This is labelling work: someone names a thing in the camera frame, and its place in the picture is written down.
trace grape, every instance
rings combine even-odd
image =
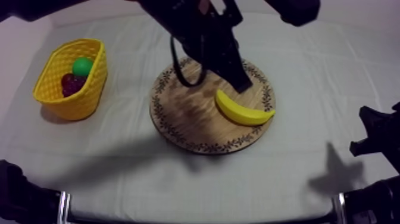
[[[74,79],[74,75],[72,73],[65,74],[61,79],[61,86],[65,87],[69,85]]]
[[[69,97],[78,92],[86,82],[86,77],[73,76],[72,80],[62,87],[64,97]]]

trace yellow banana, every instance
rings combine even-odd
[[[243,107],[235,103],[220,89],[217,90],[215,101],[225,116],[240,125],[261,125],[275,114],[275,110],[265,112]]]

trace woven plastic basket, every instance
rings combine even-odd
[[[93,60],[93,67],[81,90],[64,97],[61,78],[72,72],[72,65],[79,57]],[[36,83],[33,96],[58,117],[80,120],[96,110],[106,78],[104,44],[96,39],[78,39],[63,44],[51,54]]]

